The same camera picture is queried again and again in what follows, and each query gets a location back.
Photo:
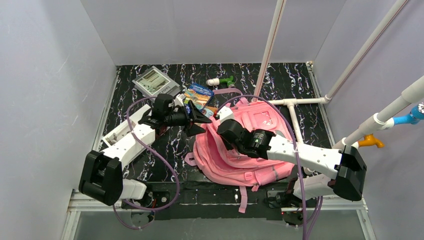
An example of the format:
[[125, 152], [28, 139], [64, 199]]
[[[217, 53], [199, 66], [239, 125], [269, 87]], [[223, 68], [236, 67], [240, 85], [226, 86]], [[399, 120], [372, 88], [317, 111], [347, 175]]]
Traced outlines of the blue treehouse story book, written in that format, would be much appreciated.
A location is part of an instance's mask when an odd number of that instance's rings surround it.
[[185, 105], [192, 101], [193, 105], [202, 111], [213, 98], [214, 92], [208, 87], [193, 83], [185, 90], [184, 95], [183, 103]]

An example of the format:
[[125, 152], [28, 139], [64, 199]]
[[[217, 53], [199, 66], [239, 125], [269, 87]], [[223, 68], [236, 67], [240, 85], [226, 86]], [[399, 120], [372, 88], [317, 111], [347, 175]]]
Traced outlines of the pink student backpack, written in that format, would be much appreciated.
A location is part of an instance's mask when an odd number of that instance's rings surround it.
[[[226, 108], [232, 110], [234, 118], [247, 130], [263, 129], [278, 133], [289, 141], [292, 136], [282, 115], [264, 101], [248, 101], [242, 97], [235, 106], [227, 103]], [[245, 213], [248, 205], [247, 187], [256, 192], [260, 186], [288, 177], [294, 163], [280, 160], [251, 158], [227, 150], [221, 137], [217, 134], [220, 121], [213, 116], [211, 123], [202, 124], [205, 133], [196, 135], [193, 151], [184, 160], [190, 166], [197, 166], [212, 182], [238, 186], [241, 200], [238, 211]]]

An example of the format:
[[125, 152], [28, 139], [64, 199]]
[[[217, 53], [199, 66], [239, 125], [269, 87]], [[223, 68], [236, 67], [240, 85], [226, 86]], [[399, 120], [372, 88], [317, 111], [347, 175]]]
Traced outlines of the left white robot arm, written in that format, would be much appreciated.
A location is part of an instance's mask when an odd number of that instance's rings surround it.
[[210, 124], [210, 118], [194, 105], [184, 103], [185, 96], [160, 93], [152, 97], [153, 105], [141, 108], [137, 121], [127, 117], [118, 140], [102, 151], [90, 151], [84, 161], [78, 190], [107, 206], [119, 200], [141, 200], [148, 187], [145, 183], [124, 179], [123, 170], [157, 138], [171, 127], [183, 127], [192, 137], [205, 133], [201, 124]]

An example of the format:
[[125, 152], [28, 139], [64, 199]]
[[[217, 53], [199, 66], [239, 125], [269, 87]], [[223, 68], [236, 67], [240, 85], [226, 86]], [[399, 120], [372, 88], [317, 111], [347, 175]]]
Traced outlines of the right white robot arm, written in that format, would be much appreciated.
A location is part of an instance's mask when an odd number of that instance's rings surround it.
[[363, 197], [367, 166], [359, 151], [351, 145], [329, 149], [298, 144], [272, 131], [249, 131], [234, 119], [221, 123], [217, 134], [228, 149], [236, 149], [248, 157], [299, 164], [319, 173], [308, 178], [299, 177], [290, 183], [286, 190], [289, 196], [309, 200], [337, 195], [353, 202]]

